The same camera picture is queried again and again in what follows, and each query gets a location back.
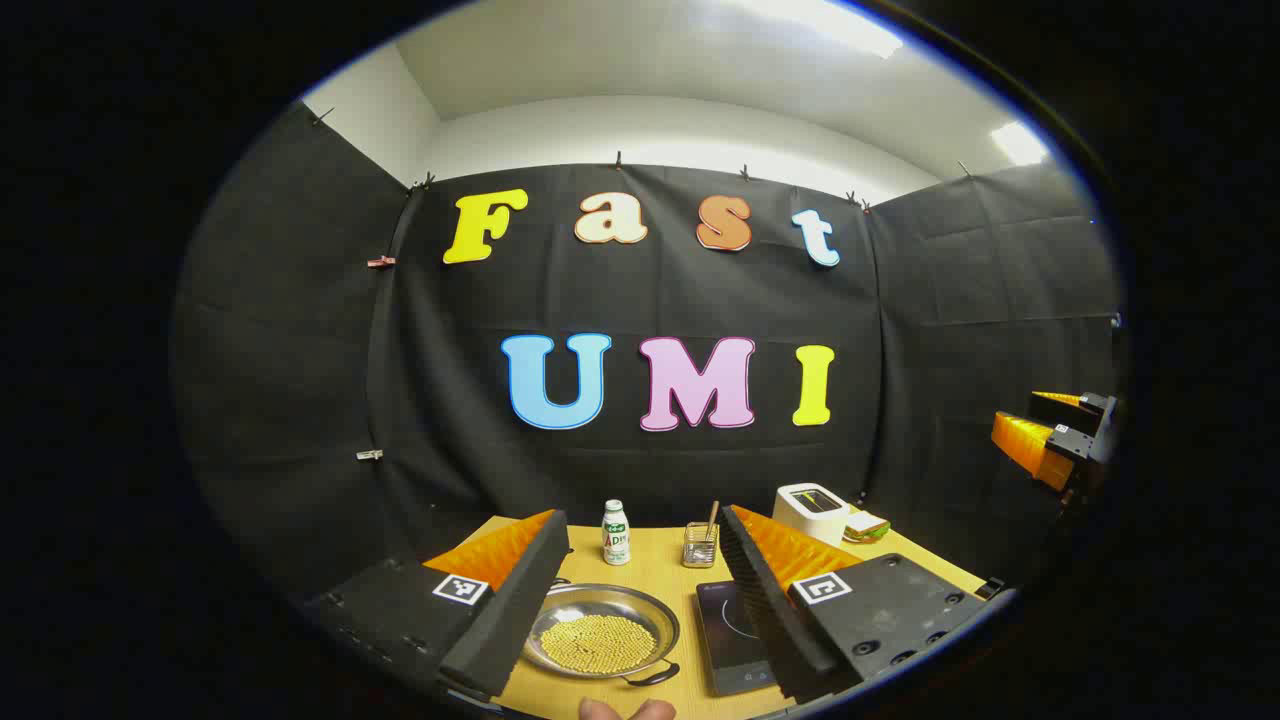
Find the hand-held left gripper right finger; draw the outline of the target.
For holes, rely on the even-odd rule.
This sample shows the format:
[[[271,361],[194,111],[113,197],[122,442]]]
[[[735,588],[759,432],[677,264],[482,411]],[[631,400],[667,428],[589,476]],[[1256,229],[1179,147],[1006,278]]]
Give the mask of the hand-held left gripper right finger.
[[[719,550],[781,693],[800,705],[895,680],[1006,606],[1002,582],[982,582],[896,533],[833,547],[730,505]]]

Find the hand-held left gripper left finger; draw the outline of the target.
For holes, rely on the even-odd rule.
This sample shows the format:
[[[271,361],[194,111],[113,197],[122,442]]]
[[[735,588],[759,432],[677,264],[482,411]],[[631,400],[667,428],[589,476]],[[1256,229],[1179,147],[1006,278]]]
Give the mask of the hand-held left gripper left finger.
[[[547,510],[424,562],[390,556],[305,602],[346,648],[424,693],[502,694],[570,552]]]

